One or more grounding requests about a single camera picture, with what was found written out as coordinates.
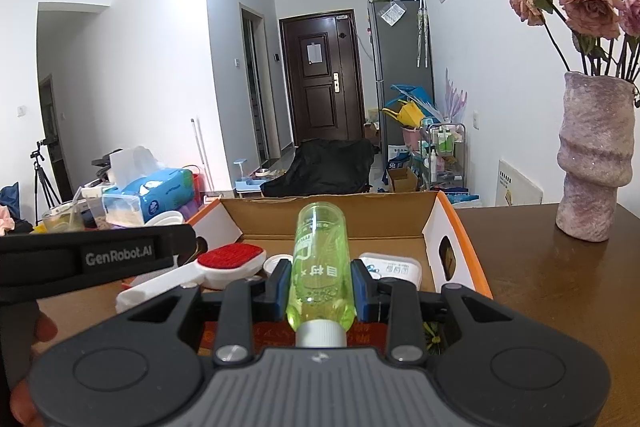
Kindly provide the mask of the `person's hand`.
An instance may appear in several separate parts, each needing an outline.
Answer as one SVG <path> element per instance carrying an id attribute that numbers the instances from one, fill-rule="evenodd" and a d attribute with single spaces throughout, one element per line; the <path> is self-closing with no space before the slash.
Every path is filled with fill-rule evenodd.
<path id="1" fill-rule="evenodd" d="M 32 363 L 39 357 L 40 352 L 35 348 L 39 343 L 47 343 L 58 335 L 58 326 L 47 316 L 40 312 L 32 336 L 32 349 L 29 353 L 29 362 Z M 43 420 L 38 413 L 25 378 L 23 378 L 11 391 L 10 409 L 13 417 L 21 426 L 43 427 Z"/>

